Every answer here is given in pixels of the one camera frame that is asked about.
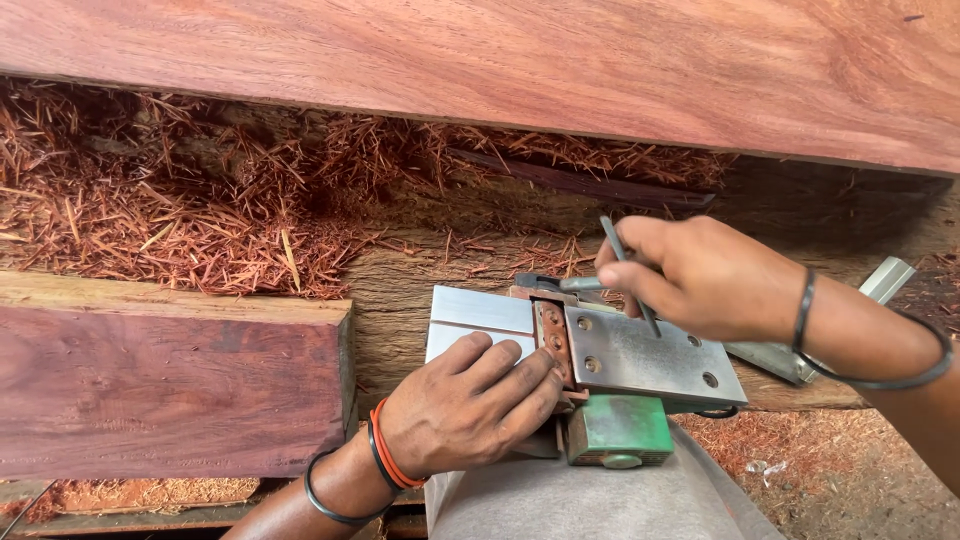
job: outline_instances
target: ground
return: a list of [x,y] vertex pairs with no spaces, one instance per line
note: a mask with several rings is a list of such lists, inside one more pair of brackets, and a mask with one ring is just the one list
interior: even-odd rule
[[[960,538],[960,501],[873,409],[680,422],[787,538]],[[756,461],[786,467],[767,486]]]

